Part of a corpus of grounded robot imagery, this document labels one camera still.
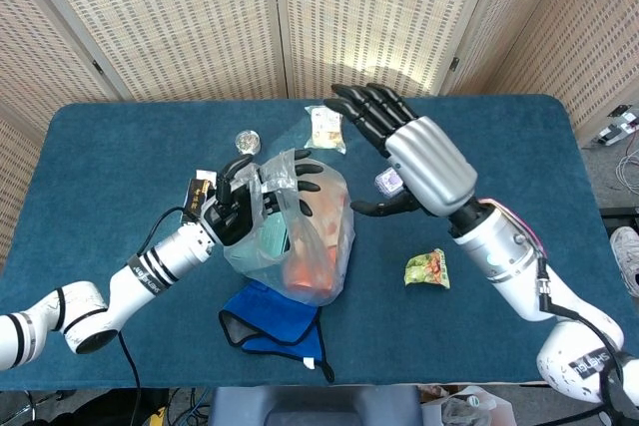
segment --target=blue table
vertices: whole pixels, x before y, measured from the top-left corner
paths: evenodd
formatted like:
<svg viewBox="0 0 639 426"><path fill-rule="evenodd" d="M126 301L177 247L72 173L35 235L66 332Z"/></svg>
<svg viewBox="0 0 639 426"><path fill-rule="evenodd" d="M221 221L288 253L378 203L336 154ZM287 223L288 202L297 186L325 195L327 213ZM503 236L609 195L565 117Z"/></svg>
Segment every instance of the blue table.
<svg viewBox="0 0 639 426"><path fill-rule="evenodd" d="M65 107L54 117L6 270L0 311L25 309L56 286L94 281L108 298L111 275L138 248L159 213L180 205L195 169L220 168L237 152L236 133L262 137L258 161L302 147L304 106L271 100ZM479 173L477 194L520 213L545 243L550 264L585 300L622 326L639 351L631 301L598 216L566 114L546 96L410 100L431 116ZM384 159L351 126L347 153L317 151L348 181L354 199L379 198ZM178 224L170 219L156 240ZM539 379L535 357L554 321L526 323L454 245L447 221L422 213L356 218L357 238L342 295L321 316L336 383ZM403 285L415 254L446 253L452 289ZM167 294L139 311L124 334L148 387L325 384L300 363L231 348L217 321L245 284L218 249ZM52 333L42 356L0 373L0 389L130 387L117 341L75 356Z"/></svg>

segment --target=woven panel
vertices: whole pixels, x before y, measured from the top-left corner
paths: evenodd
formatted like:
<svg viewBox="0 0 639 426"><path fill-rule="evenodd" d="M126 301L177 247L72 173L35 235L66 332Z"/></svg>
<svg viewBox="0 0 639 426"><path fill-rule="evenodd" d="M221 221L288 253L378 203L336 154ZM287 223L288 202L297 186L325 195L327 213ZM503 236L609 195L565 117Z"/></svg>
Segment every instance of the woven panel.
<svg viewBox="0 0 639 426"><path fill-rule="evenodd" d="M464 1L288 0L295 96L371 80L430 93Z"/></svg>
<svg viewBox="0 0 639 426"><path fill-rule="evenodd" d="M539 0L489 0L461 53L451 94L479 94L497 71Z"/></svg>
<svg viewBox="0 0 639 426"><path fill-rule="evenodd" d="M39 147L0 120L0 271L39 155Z"/></svg>
<svg viewBox="0 0 639 426"><path fill-rule="evenodd" d="M33 0L0 0L0 38L2 102L41 132L66 104L107 100Z"/></svg>
<svg viewBox="0 0 639 426"><path fill-rule="evenodd" d="M277 95L267 0L68 1L137 100Z"/></svg>
<svg viewBox="0 0 639 426"><path fill-rule="evenodd" d="M578 129L639 80L639 0L543 0L490 92L560 99Z"/></svg>

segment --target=black label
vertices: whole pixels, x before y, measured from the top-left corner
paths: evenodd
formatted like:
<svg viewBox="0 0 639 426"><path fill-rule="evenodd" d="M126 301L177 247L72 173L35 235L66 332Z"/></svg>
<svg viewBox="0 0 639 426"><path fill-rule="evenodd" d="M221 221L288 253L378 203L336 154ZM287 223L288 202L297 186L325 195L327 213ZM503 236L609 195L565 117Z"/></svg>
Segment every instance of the black label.
<svg viewBox="0 0 639 426"><path fill-rule="evenodd" d="M187 198L184 202L185 209L195 216L200 216L202 205L207 200L207 194L211 187L211 182L208 180L191 179L189 189L187 190ZM182 213L180 222L186 224L193 222L193 219L187 214Z"/></svg>
<svg viewBox="0 0 639 426"><path fill-rule="evenodd" d="M586 379L593 374L602 371L610 359L608 350L606 350L606 348L599 348L589 352L579 359L575 359L569 364L569 366L574 369L582 379Z"/></svg>
<svg viewBox="0 0 639 426"><path fill-rule="evenodd" d="M133 274L136 275L138 280L145 286L145 288L147 288L155 295L166 291L167 288L165 288L161 283L155 282L155 279L149 274L149 272L142 268L142 264L137 257L136 260L137 261L133 260L132 258L129 259L128 265L131 268L131 271L133 271Z"/></svg>

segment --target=cable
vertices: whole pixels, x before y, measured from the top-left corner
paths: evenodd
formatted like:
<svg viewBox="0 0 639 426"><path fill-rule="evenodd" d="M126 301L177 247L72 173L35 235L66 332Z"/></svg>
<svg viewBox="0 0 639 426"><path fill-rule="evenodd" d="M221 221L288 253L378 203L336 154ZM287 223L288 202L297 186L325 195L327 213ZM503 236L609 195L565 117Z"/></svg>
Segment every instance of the cable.
<svg viewBox="0 0 639 426"><path fill-rule="evenodd" d="M118 339L120 340L120 346L122 346L122 351L124 355L127 357L127 361L131 365L131 370L133 371L133 376L136 379L136 404L133 407L133 414L131 415L131 422L129 426L133 426L134 421L136 419L136 415L138 414L138 409L140 408L140 400L142 398L142 387L140 386L140 376L138 375L138 368L136 368L136 363L134 363L131 354L129 353L129 348L127 348L127 344L124 342L124 336L122 336L122 331L118 332Z"/></svg>
<svg viewBox="0 0 639 426"><path fill-rule="evenodd" d="M193 416L194 413L196 413L200 407L204 407L205 406L205 405L202 405L202 401L204 401L205 396L207 396L209 394L209 391L210 391L209 388L205 389L204 393L202 393L202 396L200 396L200 399L193 406L193 408L191 408L190 410L189 409L186 410L184 413L182 413L180 416L178 416L178 418L176 419L176 421L173 424L177 423L178 419L182 418L185 415L186 415L186 417L182 420L182 422L180 423L180 426L184 426L185 424L188 424L189 418L191 416Z"/></svg>
<svg viewBox="0 0 639 426"><path fill-rule="evenodd" d="M636 136L637 136L637 130L635 130L632 133L632 137L630 138L630 142L628 142L628 145L626 145L626 157L628 157L628 152L630 151L630 147L632 147L632 144L634 144Z"/></svg>
<svg viewBox="0 0 639 426"><path fill-rule="evenodd" d="M621 363L619 362L619 359L615 354L615 347L612 345L608 337L603 332L601 332L601 330L598 329L593 323L581 316L577 311L565 308L552 302L552 298L550 296L550 278L547 272L548 259L546 256L546 251L543 247L543 244L541 243L541 240L535 234L532 228L523 219L517 216L516 213L502 205L497 200L482 199L480 200L480 202L483 204L491 204L495 206L515 224L515 227L517 227L517 229L519 229L528 237L532 248L537 254L537 280L544 285L544 290L539 291L539 309L546 313L563 316L565 318L572 319L573 321L579 321L581 324L588 327L593 333L595 333L608 351L610 358L614 362L619 380L621 381L621 384L623 384L623 368L621 367Z"/></svg>
<svg viewBox="0 0 639 426"><path fill-rule="evenodd" d="M162 221L164 221L164 219L169 216L171 213L173 212L182 212L183 214L185 214L186 216L188 216L190 219L192 219L193 221L197 221L198 217L195 216L193 213L189 212L187 209L185 209L184 207L173 207L172 209L168 209L166 210L164 213L162 213L160 215L160 217L156 220L156 223L153 225L153 227L151 228L151 231L149 231L149 234L147 235L147 237L145 238L144 242L142 243L142 246L140 246L140 249L138 249L138 253L137 255L140 256L141 254L144 253L144 250L147 249L147 246L149 246L149 242L151 241L151 238L153 238L153 235L156 234L156 230L158 229L158 226L160 226L160 223L162 223Z"/></svg>
<svg viewBox="0 0 639 426"><path fill-rule="evenodd" d="M639 195L639 182L633 182L628 179L626 167L628 167L628 164L635 166L639 165L639 156L637 154L639 154L639 150L635 150L631 154L625 155L621 158L621 160L619 160L619 163L615 168L617 181L635 195Z"/></svg>
<svg viewBox="0 0 639 426"><path fill-rule="evenodd" d="M202 404L201 401L204 399L204 397L209 393L209 389L207 389L203 395L201 396L199 401L196 401L195 399L195 388L192 388L191 390L191 401L190 401L190 406L189 408L187 408L186 410L184 410L183 412L181 412L180 414L178 414L178 416L172 421L171 418L169 417L169 415L166 415L167 418L167 425L168 426L176 426L176 425L184 425L185 421L186 424L193 424L190 422L191 419L195 419L195 424L200 426L201 424L207 424L206 421L209 419L209 417L203 413L200 412L200 410L202 408L210 408L211 404Z"/></svg>
<svg viewBox="0 0 639 426"><path fill-rule="evenodd" d="M178 394L178 391L180 391L182 388L176 388L173 390L173 393L171 393L171 396L169 396L169 401L167 401L167 409L164 412L164 417L167 418L167 423L169 424L169 426L171 426L171 417L169 416L169 411L171 409L171 403L173 402L173 399L176 397L176 394Z"/></svg>
<svg viewBox="0 0 639 426"><path fill-rule="evenodd" d="M561 424L573 423L575 421L579 421L580 419L590 418L591 416L599 414L605 410L606 408L601 405L597 406L596 408L589 409L588 411L584 411L583 413L573 414L572 416L566 416L565 418L535 424L535 426L560 426Z"/></svg>

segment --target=robot finger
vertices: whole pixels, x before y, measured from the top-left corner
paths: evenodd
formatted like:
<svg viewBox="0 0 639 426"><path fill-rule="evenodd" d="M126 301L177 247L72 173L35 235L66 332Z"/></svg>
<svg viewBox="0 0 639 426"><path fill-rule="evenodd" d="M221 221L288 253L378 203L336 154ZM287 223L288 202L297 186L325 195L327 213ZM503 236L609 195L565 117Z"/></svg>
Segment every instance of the robot finger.
<svg viewBox="0 0 639 426"><path fill-rule="evenodd" d="M350 100L365 117L373 120L384 132L387 132L387 135L394 132L398 127L392 117L387 115L382 109L376 108L359 87L332 84L330 88L340 97Z"/></svg>
<svg viewBox="0 0 639 426"><path fill-rule="evenodd" d="M334 112L344 115L383 156L389 156L384 143L390 132L382 131L374 122L365 118L363 113L351 101L347 99L325 99L323 104Z"/></svg>
<svg viewBox="0 0 639 426"><path fill-rule="evenodd" d="M299 192L319 192L321 190L318 184L314 184L313 182L307 182L305 180L298 180L298 191Z"/></svg>
<svg viewBox="0 0 639 426"><path fill-rule="evenodd" d="M371 87L360 87L359 90L370 98L370 102L373 105L376 105L379 110L384 111L389 117L391 117L396 127L399 128L410 121L410 119L407 118L399 108L396 108L395 105L378 90L372 89Z"/></svg>
<svg viewBox="0 0 639 426"><path fill-rule="evenodd" d="M244 154L233 161L227 163L218 173L216 180L216 198L222 206L227 206L231 202L231 181L236 173L253 161L253 155Z"/></svg>
<svg viewBox="0 0 639 426"><path fill-rule="evenodd" d="M269 192L267 194L264 194L263 200L264 200L264 209L266 210L267 214L273 214L280 211L278 198L276 197L276 194L274 192Z"/></svg>
<svg viewBox="0 0 639 426"><path fill-rule="evenodd" d="M295 160L301 160L301 159L305 159L306 157L310 157L311 156L311 150L309 149L298 149L296 150L295 153Z"/></svg>
<svg viewBox="0 0 639 426"><path fill-rule="evenodd" d="M402 192L388 202L372 204L358 200L352 202L350 207L356 212L365 214L366 216L389 216L391 214L414 212L418 210L421 205L410 192Z"/></svg>
<svg viewBox="0 0 639 426"><path fill-rule="evenodd" d="M300 175L307 174L320 174L323 172L323 167L321 165L314 164L297 164L296 165L296 175L299 177Z"/></svg>
<svg viewBox="0 0 639 426"><path fill-rule="evenodd" d="M382 84L369 83L366 84L367 87L377 90L380 95L385 97L388 100L388 103L393 106L393 108L401 112L407 121L415 120L417 115L415 112L406 104L402 97L393 90L391 87L387 87Z"/></svg>
<svg viewBox="0 0 639 426"><path fill-rule="evenodd" d="M280 209L280 204L278 203L278 198L273 192L264 195L264 207L267 211L267 215L282 211L282 209ZM307 204L304 200L300 200L300 212L302 212L304 216L313 216L311 207L309 207L309 204Z"/></svg>
<svg viewBox="0 0 639 426"><path fill-rule="evenodd" d="M300 200L300 212L302 212L304 216L313 216L311 207L309 207L309 204L307 204L304 200Z"/></svg>

